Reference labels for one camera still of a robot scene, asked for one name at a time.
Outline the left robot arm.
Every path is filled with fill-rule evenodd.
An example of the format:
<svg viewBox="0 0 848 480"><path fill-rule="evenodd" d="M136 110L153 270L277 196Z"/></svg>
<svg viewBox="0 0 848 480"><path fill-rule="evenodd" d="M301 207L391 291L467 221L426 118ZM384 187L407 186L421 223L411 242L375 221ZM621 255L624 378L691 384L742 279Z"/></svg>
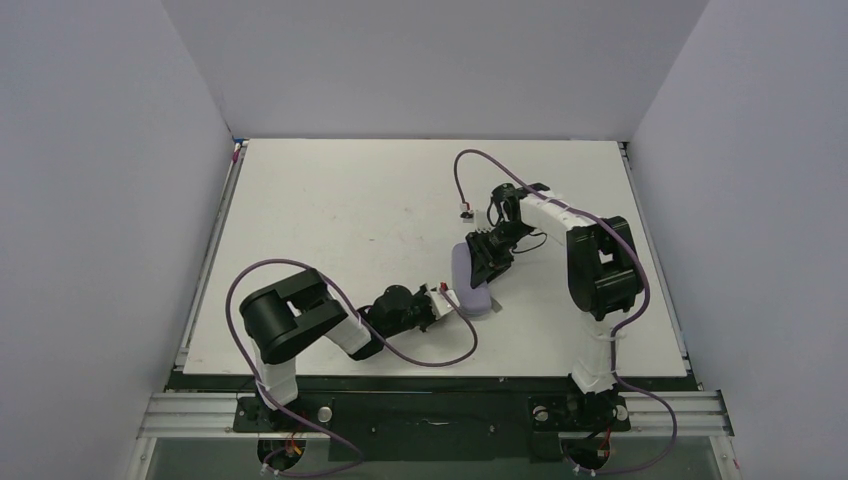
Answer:
<svg viewBox="0 0 848 480"><path fill-rule="evenodd" d="M247 409L251 421L263 419L271 430L294 420L271 403L276 400L305 415L297 405L296 357L324 338L355 361L368 359L398 334L428 327L454 311L453 292L424 284L416 291L391 285L356 313L334 298L315 269L307 269L248 295L239 306L265 388L257 407Z"/></svg>

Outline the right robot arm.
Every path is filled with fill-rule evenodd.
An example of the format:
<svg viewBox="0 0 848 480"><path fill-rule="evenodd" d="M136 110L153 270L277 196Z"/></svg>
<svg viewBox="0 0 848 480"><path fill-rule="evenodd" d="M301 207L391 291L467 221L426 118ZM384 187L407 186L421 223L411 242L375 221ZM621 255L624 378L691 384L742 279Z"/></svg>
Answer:
<svg viewBox="0 0 848 480"><path fill-rule="evenodd" d="M540 233L557 242L565 252L570 298L583 314L560 413L568 427L593 433L624 420L612 363L622 336L616 326L645 288L627 220L577 214L542 183L505 183L490 200L497 221L476 226L451 252L452 284L461 308L470 316L491 310L489 286L512 266L522 239Z"/></svg>

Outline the lavender umbrella case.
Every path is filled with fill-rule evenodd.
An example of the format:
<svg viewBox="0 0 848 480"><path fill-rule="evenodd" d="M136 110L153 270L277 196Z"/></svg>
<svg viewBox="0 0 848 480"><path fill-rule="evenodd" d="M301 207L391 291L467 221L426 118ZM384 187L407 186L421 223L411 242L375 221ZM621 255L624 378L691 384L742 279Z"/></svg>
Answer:
<svg viewBox="0 0 848 480"><path fill-rule="evenodd" d="M457 243L451 250L451 286L463 313L470 317L479 317L493 310L489 286L483 282L478 287L471 286L472 262L468 245Z"/></svg>

